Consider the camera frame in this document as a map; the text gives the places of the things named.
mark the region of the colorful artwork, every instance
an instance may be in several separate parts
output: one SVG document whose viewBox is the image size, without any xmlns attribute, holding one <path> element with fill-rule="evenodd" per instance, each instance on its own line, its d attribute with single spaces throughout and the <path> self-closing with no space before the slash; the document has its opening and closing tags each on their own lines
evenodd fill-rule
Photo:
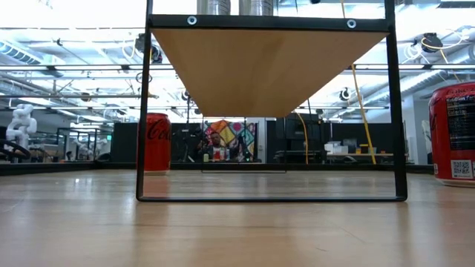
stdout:
<svg viewBox="0 0 475 267">
<path fill-rule="evenodd" d="M 253 161 L 255 154 L 256 126 L 256 123 L 246 123 L 246 125 L 244 125 L 244 122 L 228 122 L 222 119 L 218 122 L 204 122 L 203 131 L 208 139 L 212 132 L 219 133 L 221 136 L 221 145 L 225 147 L 229 147 L 233 142 L 238 142 L 239 137 L 242 136 L 241 142 L 250 153 L 250 160 Z M 238 158 L 244 158 L 244 153 L 245 150 L 240 149 Z"/>
</svg>

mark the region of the wooden floor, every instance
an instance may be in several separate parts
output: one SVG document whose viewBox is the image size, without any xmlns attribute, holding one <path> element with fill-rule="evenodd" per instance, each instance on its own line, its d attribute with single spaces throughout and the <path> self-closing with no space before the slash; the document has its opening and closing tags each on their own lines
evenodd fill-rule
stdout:
<svg viewBox="0 0 475 267">
<path fill-rule="evenodd" d="M 169 190 L 385 195 L 391 175 L 180 172 Z M 403 203 L 237 205 L 139 203 L 132 171 L 0 177 L 0 266 L 474 267 L 475 189 L 409 180 Z"/>
</svg>

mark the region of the coca-cola can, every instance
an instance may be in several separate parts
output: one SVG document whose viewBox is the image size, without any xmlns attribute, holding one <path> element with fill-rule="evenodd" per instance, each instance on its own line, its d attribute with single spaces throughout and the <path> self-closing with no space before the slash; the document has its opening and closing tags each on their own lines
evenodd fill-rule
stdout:
<svg viewBox="0 0 475 267">
<path fill-rule="evenodd" d="M 151 175 L 167 174 L 171 161 L 171 124 L 163 113 L 147 114 L 144 171 Z"/>
</svg>

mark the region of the shelf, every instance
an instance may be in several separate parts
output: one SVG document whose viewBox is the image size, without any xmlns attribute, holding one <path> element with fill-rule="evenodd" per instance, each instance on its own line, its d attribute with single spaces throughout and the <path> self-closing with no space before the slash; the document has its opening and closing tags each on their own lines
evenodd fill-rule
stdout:
<svg viewBox="0 0 475 267">
<path fill-rule="evenodd" d="M 204 116 L 285 117 L 387 35 L 381 19 L 153 15 L 149 25 Z"/>
</svg>

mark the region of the barcode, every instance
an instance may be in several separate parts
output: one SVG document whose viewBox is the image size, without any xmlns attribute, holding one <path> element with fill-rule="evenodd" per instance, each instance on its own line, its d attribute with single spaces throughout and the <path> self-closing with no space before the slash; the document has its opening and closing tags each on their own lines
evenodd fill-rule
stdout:
<svg viewBox="0 0 475 267">
<path fill-rule="evenodd" d="M 472 162 L 470 160 L 451 160 L 452 177 L 462 179 L 472 179 Z"/>
</svg>

